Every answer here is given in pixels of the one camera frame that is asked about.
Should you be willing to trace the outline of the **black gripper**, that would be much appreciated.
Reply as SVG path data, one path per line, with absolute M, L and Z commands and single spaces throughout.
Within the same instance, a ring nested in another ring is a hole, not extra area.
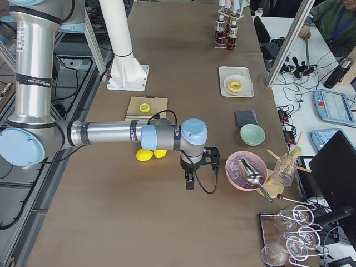
M 195 185 L 195 164 L 192 164 L 190 161 L 186 162 L 182 157 L 180 157 L 180 165 L 185 170 L 186 189 L 193 190 Z

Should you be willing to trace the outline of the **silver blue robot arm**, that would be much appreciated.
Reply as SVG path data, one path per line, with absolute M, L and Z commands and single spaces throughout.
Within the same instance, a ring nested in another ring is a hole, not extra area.
M 51 116 L 55 34 L 85 30 L 83 1 L 11 1 L 9 11 L 17 23 L 16 107 L 1 133 L 4 159 L 29 166 L 69 147 L 133 141 L 150 151 L 180 151 L 186 188 L 194 187 L 208 157 L 207 127 L 197 118 L 178 125 L 166 118 L 85 123 Z

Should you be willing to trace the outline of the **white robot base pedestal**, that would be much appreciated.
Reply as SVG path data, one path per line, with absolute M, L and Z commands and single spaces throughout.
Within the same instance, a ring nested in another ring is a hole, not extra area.
M 145 90 L 149 66 L 141 65 L 134 56 L 123 1 L 102 0 L 100 7 L 113 50 L 109 90 Z

